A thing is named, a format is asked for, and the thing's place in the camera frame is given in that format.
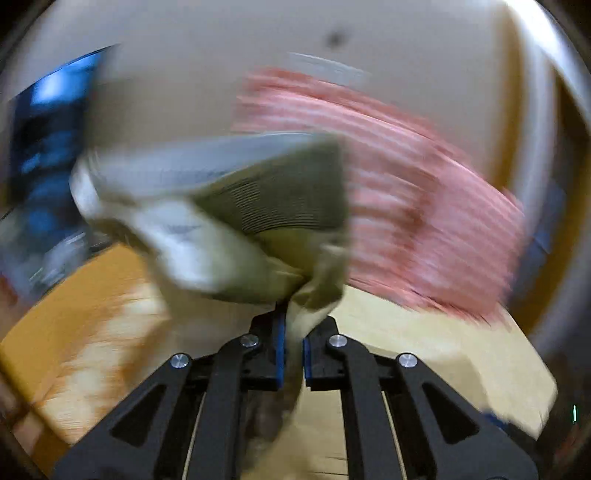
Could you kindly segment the beige khaki pants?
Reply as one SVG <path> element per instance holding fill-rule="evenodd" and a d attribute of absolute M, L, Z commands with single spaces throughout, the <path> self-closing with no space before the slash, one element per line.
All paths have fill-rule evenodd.
<path fill-rule="evenodd" d="M 88 151 L 70 189 L 92 226 L 143 260 L 173 325 L 167 346 L 208 354 L 284 303 L 286 379 L 246 398 L 243 469 L 280 477 L 270 450 L 290 435 L 304 337 L 346 283 L 346 153 L 320 132 L 196 138 L 154 149 Z"/>

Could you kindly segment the blue window curtain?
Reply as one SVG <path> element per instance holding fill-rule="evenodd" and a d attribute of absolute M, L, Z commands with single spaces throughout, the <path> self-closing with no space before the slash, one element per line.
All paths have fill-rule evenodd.
<path fill-rule="evenodd" d="M 8 263 L 49 288 L 89 256 L 87 226 L 70 175 L 85 147 L 86 117 L 111 47 L 75 58 L 12 101 L 8 142 L 9 210 L 1 219 Z"/>

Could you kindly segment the red white checkered pillow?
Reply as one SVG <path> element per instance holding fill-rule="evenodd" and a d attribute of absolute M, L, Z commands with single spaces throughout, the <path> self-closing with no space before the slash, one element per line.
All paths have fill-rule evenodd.
<path fill-rule="evenodd" d="M 518 200 L 424 121 L 327 80 L 249 74 L 235 129 L 323 131 L 346 147 L 349 284 L 411 309 L 496 320 L 523 247 Z"/>

